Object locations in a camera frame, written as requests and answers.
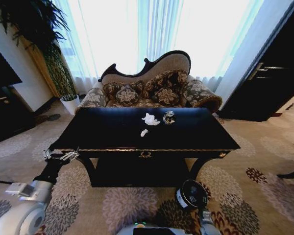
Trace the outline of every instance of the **white planter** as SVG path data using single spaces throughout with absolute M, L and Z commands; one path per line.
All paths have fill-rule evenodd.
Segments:
M 61 100 L 62 104 L 67 108 L 67 110 L 70 112 L 70 114 L 74 115 L 75 114 L 74 111 L 79 105 L 78 95 L 77 95 L 77 98 L 74 100 L 63 101 L 62 98 L 60 100 Z

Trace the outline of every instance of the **sofa backrest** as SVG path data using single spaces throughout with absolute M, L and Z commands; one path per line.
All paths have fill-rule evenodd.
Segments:
M 103 85 L 109 82 L 132 83 L 138 80 L 143 80 L 144 83 L 147 83 L 155 76 L 167 70 L 183 69 L 189 74 L 191 69 L 191 59 L 189 55 L 181 50 L 169 51 L 152 62 L 147 58 L 144 61 L 144 68 L 135 75 L 123 74 L 117 71 L 116 64 L 113 64 L 102 74 L 99 82 L 102 82 Z

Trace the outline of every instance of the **door handle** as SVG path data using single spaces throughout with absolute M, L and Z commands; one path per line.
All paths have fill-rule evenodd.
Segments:
M 259 77 L 259 76 L 257 76 L 256 78 L 271 78 L 271 77 Z
M 260 67 L 263 65 L 263 62 L 260 62 L 257 64 L 256 68 L 254 69 L 254 71 L 250 74 L 250 76 L 248 77 L 248 81 L 252 80 L 254 78 L 254 76 L 256 75 L 256 73 L 258 72 L 258 70 L 260 69 Z
M 275 67 L 275 66 L 265 66 L 265 69 L 270 69 L 270 70 L 284 70 L 286 68 L 284 67 Z

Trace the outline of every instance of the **floor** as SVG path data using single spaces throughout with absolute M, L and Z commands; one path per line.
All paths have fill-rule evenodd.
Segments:
M 56 118 L 38 118 L 35 128 L 0 142 L 0 180 L 31 182 L 45 166 L 43 150 L 73 118 L 58 101 L 43 115 Z M 294 180 L 276 177 L 294 171 L 294 106 L 266 122 L 219 122 L 241 149 L 209 161 L 197 177 L 216 227 L 223 235 L 294 235 Z M 189 167 L 193 162 L 187 160 Z M 174 188 L 92 188 L 77 161 L 64 166 L 57 180 L 38 235 L 109 235 L 136 221 L 199 234 L 196 211 L 177 206 Z M 0 184 L 0 216 L 19 203 L 4 193 L 6 187 Z

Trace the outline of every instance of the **white curtain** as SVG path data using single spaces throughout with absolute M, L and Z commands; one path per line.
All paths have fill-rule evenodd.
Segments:
M 60 42 L 77 90 L 87 93 L 113 63 L 135 74 L 180 49 L 192 61 L 191 75 L 219 81 L 263 0 L 54 0 L 70 31 Z

